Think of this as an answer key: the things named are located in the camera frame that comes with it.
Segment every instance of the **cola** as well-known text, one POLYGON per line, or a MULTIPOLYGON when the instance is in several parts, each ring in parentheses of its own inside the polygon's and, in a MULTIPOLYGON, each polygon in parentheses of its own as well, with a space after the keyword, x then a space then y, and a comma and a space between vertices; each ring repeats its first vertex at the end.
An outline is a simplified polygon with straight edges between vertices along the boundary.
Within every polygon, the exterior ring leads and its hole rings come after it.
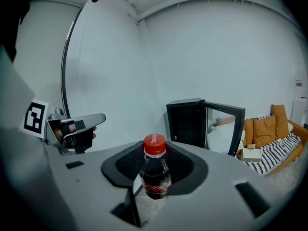
POLYGON ((166 164, 166 139, 151 134, 144 139, 144 165, 140 170, 142 185, 152 199, 166 197, 171 175, 166 164))

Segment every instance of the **striped blanket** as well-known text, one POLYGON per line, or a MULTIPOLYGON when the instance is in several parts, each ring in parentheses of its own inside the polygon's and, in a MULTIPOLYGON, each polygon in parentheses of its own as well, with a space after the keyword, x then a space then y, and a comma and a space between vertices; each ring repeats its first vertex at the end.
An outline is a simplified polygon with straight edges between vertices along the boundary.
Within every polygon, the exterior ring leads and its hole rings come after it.
MULTIPOLYGON (((257 117, 256 119, 264 119, 267 117, 269 117, 269 115, 257 117)), ((301 139, 298 136, 290 133, 279 142, 273 141, 265 146, 261 146, 262 160, 259 163, 243 163, 251 167, 259 175, 267 175, 279 167, 300 144, 300 142, 301 139)))

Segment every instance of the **red bottle cap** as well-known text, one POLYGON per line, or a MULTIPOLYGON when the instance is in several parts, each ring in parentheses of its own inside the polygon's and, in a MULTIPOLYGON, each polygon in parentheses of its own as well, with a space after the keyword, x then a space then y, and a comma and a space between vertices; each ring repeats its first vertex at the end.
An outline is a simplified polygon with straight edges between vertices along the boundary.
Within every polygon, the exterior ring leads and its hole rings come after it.
POLYGON ((144 150, 150 155, 160 155, 166 150, 166 139, 161 134, 150 134, 144 138, 144 150))

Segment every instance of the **black slot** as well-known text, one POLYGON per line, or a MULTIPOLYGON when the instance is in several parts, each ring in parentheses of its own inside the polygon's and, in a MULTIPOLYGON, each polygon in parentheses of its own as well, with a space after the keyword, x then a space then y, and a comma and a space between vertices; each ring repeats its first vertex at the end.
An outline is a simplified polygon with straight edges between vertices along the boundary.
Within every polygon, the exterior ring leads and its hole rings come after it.
POLYGON ((251 209, 255 218, 261 216, 270 208, 269 203, 248 182, 237 184, 235 187, 251 209))
POLYGON ((120 203, 111 213, 132 225, 140 227, 140 219, 132 189, 128 190, 125 202, 120 203))
POLYGON ((78 166, 81 166, 81 165, 84 165, 84 163, 83 163, 83 162, 80 162, 80 161, 75 161, 75 162, 66 164, 66 167, 67 167, 68 169, 71 169, 71 168, 75 168, 75 167, 78 167, 78 166))

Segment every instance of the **red label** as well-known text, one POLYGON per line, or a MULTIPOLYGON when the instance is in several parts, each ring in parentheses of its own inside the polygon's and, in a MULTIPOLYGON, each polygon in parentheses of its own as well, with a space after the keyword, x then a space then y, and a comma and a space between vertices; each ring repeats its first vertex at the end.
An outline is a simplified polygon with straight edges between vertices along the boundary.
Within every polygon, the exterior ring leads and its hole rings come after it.
POLYGON ((167 191, 168 187, 171 186, 171 181, 163 183, 161 185, 149 185, 142 181, 143 187, 150 193, 163 193, 167 191))

